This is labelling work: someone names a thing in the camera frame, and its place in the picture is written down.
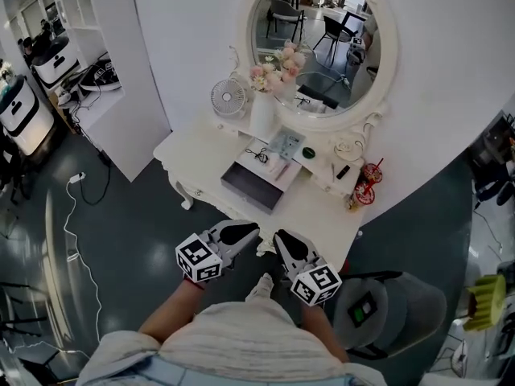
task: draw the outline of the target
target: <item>ornate mirror frame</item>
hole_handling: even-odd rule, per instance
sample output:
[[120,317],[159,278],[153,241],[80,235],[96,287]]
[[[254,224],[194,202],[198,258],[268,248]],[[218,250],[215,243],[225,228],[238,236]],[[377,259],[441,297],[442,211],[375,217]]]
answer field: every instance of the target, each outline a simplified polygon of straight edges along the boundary
[[[236,49],[240,57],[237,71],[247,76],[255,65],[254,49],[254,14],[261,0],[243,0],[237,20]],[[282,121],[295,129],[335,132],[366,121],[371,115],[383,115],[388,109],[385,97],[392,84],[397,69],[398,35],[395,18],[386,0],[366,0],[375,15],[381,33],[381,63],[377,77],[367,94],[345,112],[332,117],[316,118],[311,115],[298,114],[278,104],[278,113]]]

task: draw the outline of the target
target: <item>white vanity table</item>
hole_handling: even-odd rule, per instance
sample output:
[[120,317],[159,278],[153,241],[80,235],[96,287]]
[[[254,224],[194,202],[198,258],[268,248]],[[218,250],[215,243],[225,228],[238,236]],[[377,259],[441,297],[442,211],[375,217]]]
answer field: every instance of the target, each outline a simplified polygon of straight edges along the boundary
[[273,248],[272,237],[280,228],[302,233],[312,240],[327,262],[340,270],[365,213],[349,213],[344,201],[326,193],[302,169],[272,215],[222,186],[220,177],[247,146],[250,136],[233,136],[216,127],[207,116],[184,131],[172,133],[154,156],[168,172],[171,185],[184,197],[183,208],[193,198],[210,203],[232,219],[252,220],[261,228],[259,251]]
[[[258,20],[254,17],[256,13],[266,13],[267,7],[262,4],[270,2],[242,1],[237,41],[233,47],[237,54],[235,78],[240,82],[246,80],[243,76],[248,76],[251,67],[260,62],[257,44],[270,44],[264,44],[262,36],[257,35]],[[278,101],[276,127],[270,135],[259,138],[268,144],[282,125],[305,136],[294,156],[303,168],[272,214],[248,203],[224,187],[220,180],[251,140],[252,105],[241,120],[235,121],[221,120],[208,110],[194,125],[170,134],[155,149],[154,156],[168,172],[171,185],[184,197],[184,209],[190,209],[194,199],[199,199],[232,219],[257,222],[263,239],[259,253],[274,251],[272,238],[281,228],[300,233],[315,244],[319,254],[336,270],[342,268],[365,214],[364,207],[349,212],[343,198],[353,193],[369,137],[388,111],[385,95],[394,78],[398,58],[397,29],[388,4],[385,0],[366,1],[381,31],[378,41],[381,66],[371,79],[368,92],[355,104],[338,105],[334,112],[323,116],[302,112],[291,101]],[[303,147],[312,148],[315,158],[304,158]],[[348,173],[343,180],[335,181],[336,174],[346,165],[350,167]]]

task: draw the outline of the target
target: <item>oval mirror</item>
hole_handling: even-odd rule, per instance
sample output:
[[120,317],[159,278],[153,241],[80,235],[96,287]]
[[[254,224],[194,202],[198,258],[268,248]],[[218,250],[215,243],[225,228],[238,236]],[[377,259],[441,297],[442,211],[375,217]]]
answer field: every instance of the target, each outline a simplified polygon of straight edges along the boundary
[[276,97],[309,117],[345,113],[380,67],[381,36],[365,0],[261,0],[253,37],[255,62],[288,74]]

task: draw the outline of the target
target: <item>white fan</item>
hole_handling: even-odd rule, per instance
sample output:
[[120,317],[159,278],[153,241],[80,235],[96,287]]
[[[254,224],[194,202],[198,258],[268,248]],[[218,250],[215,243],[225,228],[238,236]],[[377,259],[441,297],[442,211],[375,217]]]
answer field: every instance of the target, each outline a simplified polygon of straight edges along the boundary
[[247,96],[234,79],[222,80],[211,91],[211,103],[215,113],[223,118],[241,119],[245,115]]

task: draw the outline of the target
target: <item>plug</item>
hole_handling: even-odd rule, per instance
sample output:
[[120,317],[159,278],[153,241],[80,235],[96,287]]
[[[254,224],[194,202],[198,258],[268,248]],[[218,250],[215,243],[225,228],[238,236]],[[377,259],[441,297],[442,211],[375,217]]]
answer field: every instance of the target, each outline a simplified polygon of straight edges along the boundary
[[84,180],[86,177],[86,173],[81,171],[78,175],[72,176],[70,178],[70,184],[77,183],[79,180]]

